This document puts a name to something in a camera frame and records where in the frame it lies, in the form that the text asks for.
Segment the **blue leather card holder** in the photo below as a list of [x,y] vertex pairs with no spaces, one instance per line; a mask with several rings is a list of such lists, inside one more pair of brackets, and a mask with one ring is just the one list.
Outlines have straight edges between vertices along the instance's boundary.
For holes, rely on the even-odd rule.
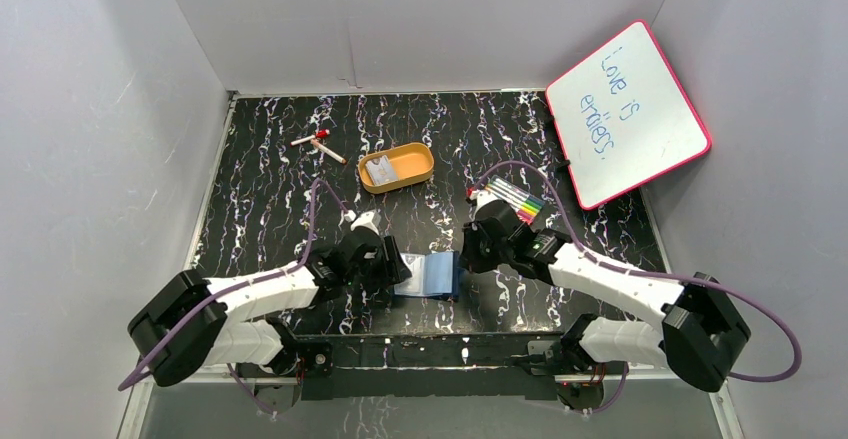
[[425,256],[425,296],[414,298],[456,300],[459,297],[459,283],[462,276],[462,270],[458,264],[459,253],[444,251]]

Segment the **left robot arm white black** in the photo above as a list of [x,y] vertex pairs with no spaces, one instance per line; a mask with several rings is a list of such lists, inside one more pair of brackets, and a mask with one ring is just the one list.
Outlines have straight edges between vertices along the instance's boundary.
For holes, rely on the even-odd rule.
[[297,339],[276,313],[329,302],[355,286],[388,289],[411,275],[395,238],[365,226],[273,271],[206,278],[184,270],[130,320],[141,361],[122,385],[151,376],[168,387],[219,364],[254,364],[275,375],[309,370],[329,347]]

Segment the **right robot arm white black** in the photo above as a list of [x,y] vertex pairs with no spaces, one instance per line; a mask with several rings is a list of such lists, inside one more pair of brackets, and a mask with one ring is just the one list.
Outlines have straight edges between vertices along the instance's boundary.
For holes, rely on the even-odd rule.
[[504,200],[484,193],[463,226],[459,263],[471,273],[508,265],[526,279],[593,296],[632,320],[583,314],[548,358],[568,372],[609,362],[669,369],[687,384],[718,391],[751,336],[750,328],[716,283],[687,284],[648,277],[625,264],[592,260],[571,237],[534,230]]

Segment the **pack of coloured markers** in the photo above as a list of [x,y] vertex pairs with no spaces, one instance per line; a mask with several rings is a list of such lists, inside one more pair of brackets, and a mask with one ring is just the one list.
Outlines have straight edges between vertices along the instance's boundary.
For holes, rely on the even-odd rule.
[[498,176],[491,176],[484,189],[498,199],[506,201],[517,216],[528,225],[534,223],[546,205],[542,199]]

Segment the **orange oval tray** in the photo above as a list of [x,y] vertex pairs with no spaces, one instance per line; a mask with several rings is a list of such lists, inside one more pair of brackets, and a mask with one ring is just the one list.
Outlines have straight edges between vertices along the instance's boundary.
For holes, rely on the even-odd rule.
[[[382,155],[386,155],[390,159],[398,175],[398,180],[386,185],[375,186],[366,172],[365,162]],[[366,191],[371,194],[383,194],[429,180],[434,172],[434,157],[427,145],[412,142],[366,155],[359,161],[357,172]]]

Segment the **white marker pen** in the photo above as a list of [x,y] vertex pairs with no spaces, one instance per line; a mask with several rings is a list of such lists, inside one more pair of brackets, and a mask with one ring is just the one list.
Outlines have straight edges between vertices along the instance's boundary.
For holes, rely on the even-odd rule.
[[346,163],[347,163],[347,159],[346,159],[346,158],[342,157],[340,154],[338,154],[338,153],[336,153],[335,151],[331,150],[329,147],[327,147],[326,145],[324,145],[324,144],[323,144],[322,142],[320,142],[319,140],[317,140],[317,139],[312,139],[312,140],[310,141],[310,143],[312,144],[312,146],[313,146],[315,149],[317,149],[317,150],[321,151],[323,154],[327,155],[328,157],[332,158],[333,160],[337,161],[338,163],[340,163],[340,164],[346,164]]

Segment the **red capped marker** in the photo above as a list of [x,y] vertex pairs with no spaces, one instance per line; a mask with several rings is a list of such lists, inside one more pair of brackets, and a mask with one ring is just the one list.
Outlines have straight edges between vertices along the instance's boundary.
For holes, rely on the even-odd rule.
[[316,132],[315,132],[314,134],[312,134],[312,135],[305,136],[305,137],[301,137],[301,138],[298,138],[298,139],[295,139],[295,140],[291,141],[291,142],[290,142],[290,146],[291,146],[291,147],[296,147],[296,146],[299,146],[299,145],[301,145],[301,144],[305,144],[305,143],[311,142],[312,140],[319,140],[319,139],[323,139],[323,138],[327,137],[329,134],[330,134],[330,130],[329,130],[329,129],[321,129],[321,130],[316,131]]

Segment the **pink framed whiteboard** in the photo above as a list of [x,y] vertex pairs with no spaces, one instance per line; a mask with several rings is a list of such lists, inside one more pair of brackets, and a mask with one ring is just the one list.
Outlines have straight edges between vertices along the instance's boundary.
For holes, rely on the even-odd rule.
[[545,97],[584,210],[699,158],[712,146],[644,20],[550,83]]

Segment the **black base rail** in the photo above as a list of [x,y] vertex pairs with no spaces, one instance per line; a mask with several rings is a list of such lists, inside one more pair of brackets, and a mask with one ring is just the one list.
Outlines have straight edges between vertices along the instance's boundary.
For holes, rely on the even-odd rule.
[[238,378],[292,385],[302,401],[512,396],[598,413],[621,394],[620,364],[592,365],[558,332],[439,335],[300,335],[280,364],[238,363]]

